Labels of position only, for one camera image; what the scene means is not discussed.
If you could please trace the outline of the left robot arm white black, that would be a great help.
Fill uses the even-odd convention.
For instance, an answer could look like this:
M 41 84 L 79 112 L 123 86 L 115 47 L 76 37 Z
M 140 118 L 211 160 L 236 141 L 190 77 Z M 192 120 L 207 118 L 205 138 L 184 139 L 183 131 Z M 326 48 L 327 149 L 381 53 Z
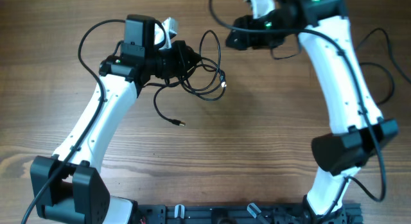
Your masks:
M 101 178 L 109 143 L 151 77 L 161 87 L 185 79 L 201 57 L 177 40 L 177 21 L 129 15 L 114 52 L 94 74 L 92 98 L 65 141 L 30 168 L 34 199 L 29 206 L 45 220 L 61 223 L 143 223 L 134 200 L 111 195 Z

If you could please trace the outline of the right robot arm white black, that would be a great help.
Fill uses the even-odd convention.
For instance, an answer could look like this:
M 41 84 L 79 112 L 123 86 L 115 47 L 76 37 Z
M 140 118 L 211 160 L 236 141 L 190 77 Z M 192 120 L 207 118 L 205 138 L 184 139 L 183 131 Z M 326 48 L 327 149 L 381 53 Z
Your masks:
M 271 50 L 295 35 L 316 72 L 331 131 L 311 142 L 318 170 L 304 212 L 313 221 L 329 220 L 356 174 L 398 134 L 398 124 L 383 117 L 366 86 L 344 0 L 245 1 L 252 13 L 230 25 L 227 46 Z

